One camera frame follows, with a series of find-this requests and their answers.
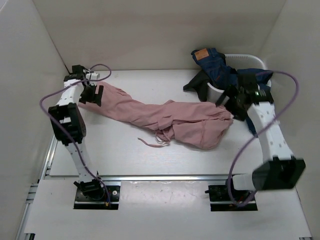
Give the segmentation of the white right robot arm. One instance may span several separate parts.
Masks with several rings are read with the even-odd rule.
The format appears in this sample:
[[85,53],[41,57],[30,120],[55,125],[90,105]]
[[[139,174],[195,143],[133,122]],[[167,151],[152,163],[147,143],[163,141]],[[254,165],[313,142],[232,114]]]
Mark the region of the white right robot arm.
[[243,191],[289,190],[295,187],[306,168],[303,158],[291,151],[276,119],[273,97],[268,90],[257,87],[237,89],[230,85],[216,102],[240,120],[249,117],[262,150],[262,165],[251,173],[232,175],[224,193],[230,200]]

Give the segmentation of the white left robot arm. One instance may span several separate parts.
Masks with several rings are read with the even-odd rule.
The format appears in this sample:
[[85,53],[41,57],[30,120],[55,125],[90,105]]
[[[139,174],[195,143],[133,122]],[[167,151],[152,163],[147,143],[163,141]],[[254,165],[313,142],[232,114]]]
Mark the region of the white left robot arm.
[[64,91],[55,106],[48,108],[52,117],[51,125],[55,138],[69,151],[76,167],[79,180],[74,182],[77,189],[86,197],[100,201],[106,194],[98,173],[93,173],[89,167],[91,162],[85,146],[87,129],[79,110],[79,103],[102,105],[104,88],[97,86],[95,81],[100,75],[93,74],[92,80],[87,80],[89,72],[72,73],[65,76]]

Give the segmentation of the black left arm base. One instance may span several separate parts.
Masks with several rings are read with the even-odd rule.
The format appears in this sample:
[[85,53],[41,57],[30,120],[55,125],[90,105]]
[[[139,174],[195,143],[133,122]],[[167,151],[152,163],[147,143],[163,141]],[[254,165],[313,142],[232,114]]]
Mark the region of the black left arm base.
[[73,208],[75,210],[118,210],[121,186],[107,185],[106,187],[109,198],[103,187],[86,193],[77,188]]

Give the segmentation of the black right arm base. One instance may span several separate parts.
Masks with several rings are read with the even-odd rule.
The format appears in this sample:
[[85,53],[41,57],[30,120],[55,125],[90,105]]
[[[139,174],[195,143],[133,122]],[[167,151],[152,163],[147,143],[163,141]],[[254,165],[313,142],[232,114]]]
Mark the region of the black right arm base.
[[236,204],[232,202],[228,194],[226,185],[209,185],[205,194],[209,196],[211,212],[254,212],[258,210],[255,199],[253,198],[246,206],[238,207],[237,204],[242,203],[249,195],[247,190],[232,190],[232,195],[236,200]]

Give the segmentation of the pink trousers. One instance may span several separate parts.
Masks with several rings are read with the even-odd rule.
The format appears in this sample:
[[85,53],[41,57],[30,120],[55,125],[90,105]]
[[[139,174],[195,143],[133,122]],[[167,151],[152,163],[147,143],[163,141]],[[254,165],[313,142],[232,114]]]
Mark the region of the pink trousers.
[[164,104],[145,104],[106,82],[98,85],[103,86],[101,105],[87,102],[80,103],[79,107],[154,132],[156,148],[176,140],[210,150],[220,143],[233,123],[233,115],[212,102],[168,100]]

